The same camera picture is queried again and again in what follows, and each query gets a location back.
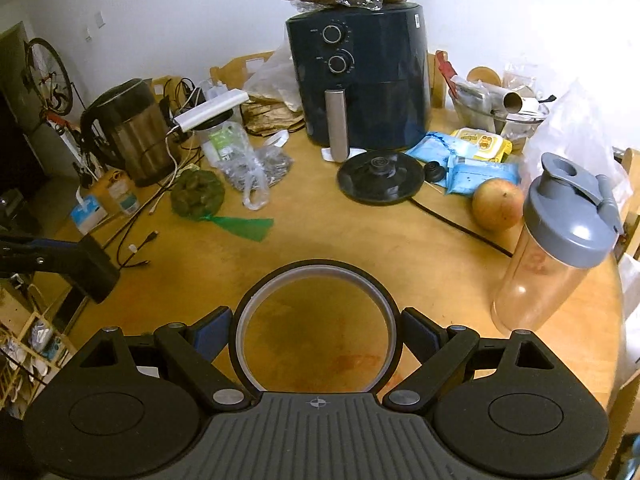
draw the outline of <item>gray bottle lid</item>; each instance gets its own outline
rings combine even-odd
[[[543,153],[542,168],[524,203],[529,232],[557,260],[581,269],[596,266],[622,233],[609,179],[553,153]]]

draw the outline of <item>door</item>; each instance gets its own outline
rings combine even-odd
[[[0,92],[0,194],[17,187],[28,200],[47,180]]]

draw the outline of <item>temperature dial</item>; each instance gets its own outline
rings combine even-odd
[[[327,25],[322,30],[322,39],[329,44],[340,43],[343,36],[342,29],[338,25]]]
[[[329,58],[328,65],[331,72],[334,74],[341,74],[343,72],[347,72],[351,65],[353,65],[353,57],[351,57],[351,54],[347,51],[343,50],[335,56],[331,56]]]

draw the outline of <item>black knob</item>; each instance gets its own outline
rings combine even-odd
[[[322,39],[329,44],[338,43],[342,39],[342,29],[338,25],[327,25],[322,30]]]
[[[331,56],[329,58],[329,70],[334,74],[341,74],[346,72],[351,63],[348,59],[348,56],[345,54],[336,54],[335,56]]]

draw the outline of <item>silver handle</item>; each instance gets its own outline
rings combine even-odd
[[[324,104],[331,156],[335,162],[344,162],[349,158],[347,103],[344,98],[344,90],[325,90]]]

